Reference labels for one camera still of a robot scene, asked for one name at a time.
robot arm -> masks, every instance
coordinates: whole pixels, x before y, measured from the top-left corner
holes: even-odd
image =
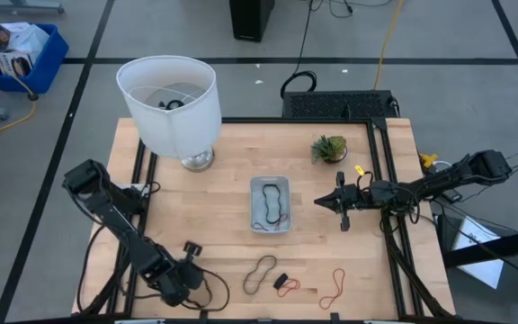
[[[357,184],[344,184],[344,173],[338,172],[337,187],[332,193],[316,199],[315,204],[341,214],[341,230],[347,231],[350,227],[349,210],[402,209],[462,185],[501,184],[511,172],[503,154],[494,150],[467,155],[449,168],[412,183],[393,184],[378,180],[360,188]]]
[[[72,198],[97,215],[127,248],[129,260],[138,275],[149,288],[161,293],[166,304],[177,306],[189,298],[190,289],[199,288],[203,272],[192,263],[192,258],[201,253],[200,246],[187,242],[183,248],[187,257],[177,261],[163,246],[141,235],[128,221],[126,216],[143,210],[139,190],[120,189],[110,181],[104,166],[93,160],[67,172],[63,186]]]

red string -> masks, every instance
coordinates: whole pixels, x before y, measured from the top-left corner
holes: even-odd
[[[281,226],[281,223],[284,221],[287,221],[289,219],[289,216],[287,214],[284,214],[279,221],[277,221],[277,225],[275,225],[275,230],[279,230],[279,227]]]
[[[283,292],[283,293],[280,293],[280,291],[282,291],[282,290],[283,290],[283,288],[287,288],[287,290],[286,290],[285,292]],[[301,283],[299,282],[299,280],[297,280],[297,279],[291,279],[291,278],[290,278],[290,279],[288,279],[288,280],[287,280],[287,283],[286,283],[286,284],[284,284],[283,286],[281,286],[281,288],[279,288],[279,290],[277,291],[277,295],[278,295],[279,297],[285,297],[285,295],[286,295],[287,293],[289,293],[290,291],[292,291],[292,290],[296,290],[296,289],[299,289],[299,288],[301,288]]]
[[[338,272],[338,271],[341,271],[343,273],[343,276],[341,277],[341,286],[339,286],[339,283],[337,282],[337,279],[335,278],[335,273]],[[335,282],[335,286],[337,287],[337,295],[335,296],[325,296],[323,298],[321,298],[319,300],[319,307],[322,309],[322,310],[328,310],[330,307],[331,307],[331,304],[333,304],[333,302],[339,298],[339,296],[341,296],[343,294],[343,282],[345,280],[345,271],[342,269],[342,268],[336,268],[335,270],[333,270],[333,281]],[[324,300],[327,300],[327,299],[330,299],[331,301],[329,302],[329,304],[326,306],[326,307],[323,307],[323,301]]]

gray floor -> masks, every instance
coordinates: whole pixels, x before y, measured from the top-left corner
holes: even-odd
[[[105,0],[65,0],[65,15],[1,13],[0,21],[54,23],[69,43],[67,55],[84,58],[104,4]],[[518,1],[501,4],[518,38]],[[336,19],[324,4],[312,14],[305,57],[376,58],[395,5],[394,1],[378,8],[357,7],[352,18]],[[233,40],[227,0],[116,0],[97,58],[296,57],[306,9],[301,1],[277,1],[263,41],[250,43]],[[334,9],[342,14],[341,5]],[[386,56],[516,59],[490,0],[407,0]],[[0,135],[0,294],[82,67],[63,65],[49,93],[38,101],[35,117]],[[95,64],[91,69],[8,320],[66,316],[71,310],[90,224],[78,214],[60,182],[69,168],[86,158],[107,162],[116,121],[129,116],[115,83],[119,67]],[[281,115],[279,88],[294,65],[213,68],[225,116]],[[317,90],[358,90],[372,87],[376,68],[325,64],[302,69],[317,73]],[[298,80],[290,90],[307,86],[307,81]],[[480,149],[518,151],[518,65],[387,65],[380,88],[397,97],[402,115],[413,123],[421,151],[450,161]],[[31,108],[23,94],[0,92],[0,105],[10,109],[12,120]],[[477,187],[461,191],[474,193]],[[518,173],[463,207],[518,230]],[[450,271],[449,278],[460,315],[518,322],[518,298],[493,293],[461,272]]]

yellow cable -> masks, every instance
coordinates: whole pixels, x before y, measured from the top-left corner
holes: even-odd
[[[395,9],[395,13],[393,14],[393,18],[391,19],[391,25],[388,27],[387,36],[385,36],[385,40],[383,41],[383,48],[381,49],[381,56],[379,57],[379,64],[377,65],[377,76],[375,77],[375,86],[373,87],[373,90],[377,90],[377,86],[379,86],[379,81],[381,80],[381,68],[383,66],[383,57],[385,56],[385,49],[387,48],[387,43],[389,43],[391,34],[395,30],[397,18],[399,17],[399,12],[401,11],[401,5],[403,5],[403,0],[399,0],[399,3],[397,4],[397,9]]]
[[[22,80],[20,80],[17,76],[14,76],[13,73],[8,73],[8,74],[10,75],[10,77],[15,79],[15,81],[17,81],[20,85],[22,85],[30,95],[34,95],[33,91],[26,84],[24,84],[24,82]],[[36,108],[36,104],[35,104],[35,102],[33,102],[33,106],[31,107],[31,110],[29,111],[27,116],[5,125],[4,127],[0,128],[0,132],[5,131],[9,128],[12,128],[13,126],[17,125],[18,123],[25,122],[28,119],[30,119],[33,116],[33,114],[35,114],[35,108]]]

plant pot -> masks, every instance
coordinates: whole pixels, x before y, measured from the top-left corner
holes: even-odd
[[[347,156],[347,147],[345,147],[345,149],[343,150],[343,154],[341,155],[341,157],[337,158],[337,159],[324,159],[325,163],[327,164],[335,164],[335,163],[339,163],[341,161],[343,161],[343,159]]]

